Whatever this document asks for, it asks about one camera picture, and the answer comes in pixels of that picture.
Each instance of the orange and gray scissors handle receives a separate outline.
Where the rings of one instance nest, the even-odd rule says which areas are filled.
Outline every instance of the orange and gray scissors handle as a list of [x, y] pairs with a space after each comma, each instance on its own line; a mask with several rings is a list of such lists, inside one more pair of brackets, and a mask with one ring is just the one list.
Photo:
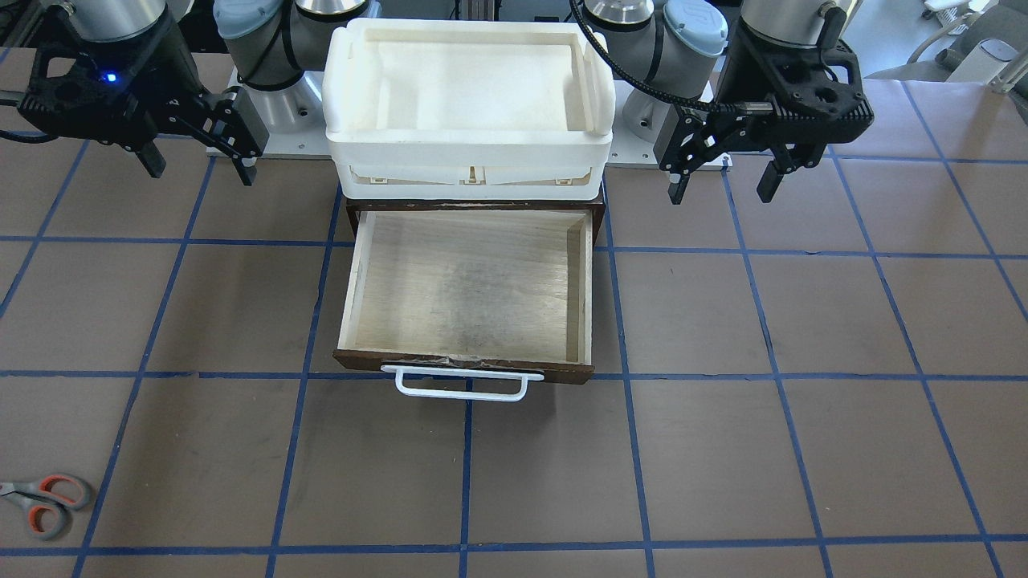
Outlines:
[[[60, 493], [56, 491], [58, 484], [61, 484]], [[0, 482], [0, 498], [22, 508], [29, 532], [34, 537], [49, 540], [68, 523], [68, 510], [78, 510], [89, 503], [93, 491], [81, 478], [68, 474], [50, 474], [36, 481]], [[54, 521], [46, 521], [47, 512], [52, 514]]]

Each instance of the drawer handle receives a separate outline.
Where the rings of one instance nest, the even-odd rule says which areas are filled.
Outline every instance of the drawer handle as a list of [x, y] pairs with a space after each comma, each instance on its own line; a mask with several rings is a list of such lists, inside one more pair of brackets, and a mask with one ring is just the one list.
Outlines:
[[[528, 392], [528, 382], [541, 382], [540, 373], [511, 373], [507, 371], [485, 371], [481, 369], [460, 369], [455, 367], [421, 367], [414, 365], [382, 365], [382, 371], [396, 373], [396, 389], [403, 395], [413, 397], [436, 397], [442, 399], [464, 399], [472, 401], [520, 401]], [[408, 388], [403, 385], [407, 373], [434, 375], [440, 377], [476, 377], [480, 380], [520, 380], [521, 389], [517, 393], [451, 392]]]

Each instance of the open drawer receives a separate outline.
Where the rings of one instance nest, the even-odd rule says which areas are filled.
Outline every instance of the open drawer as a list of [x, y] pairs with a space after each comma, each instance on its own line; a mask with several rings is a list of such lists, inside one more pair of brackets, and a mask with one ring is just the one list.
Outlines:
[[362, 212], [335, 358], [361, 370], [524, 374], [522, 390], [583, 384], [592, 246], [588, 209]]

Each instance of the white container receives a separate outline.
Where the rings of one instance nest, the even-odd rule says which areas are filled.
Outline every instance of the white container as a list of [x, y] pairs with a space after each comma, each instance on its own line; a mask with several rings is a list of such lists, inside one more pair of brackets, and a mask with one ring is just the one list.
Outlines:
[[351, 198], [588, 201], [611, 147], [614, 79], [575, 24], [358, 19], [323, 91]]

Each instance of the white cylinder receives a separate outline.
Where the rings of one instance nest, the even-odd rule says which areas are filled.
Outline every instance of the white cylinder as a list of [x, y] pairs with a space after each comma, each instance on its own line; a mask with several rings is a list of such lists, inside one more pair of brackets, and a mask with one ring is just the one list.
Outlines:
[[779, 44], [815, 46], [824, 20], [817, 11], [825, 0], [746, 0], [742, 20]]
[[132, 38], [157, 22], [164, 0], [73, 0], [71, 25], [83, 40], [114, 42]]

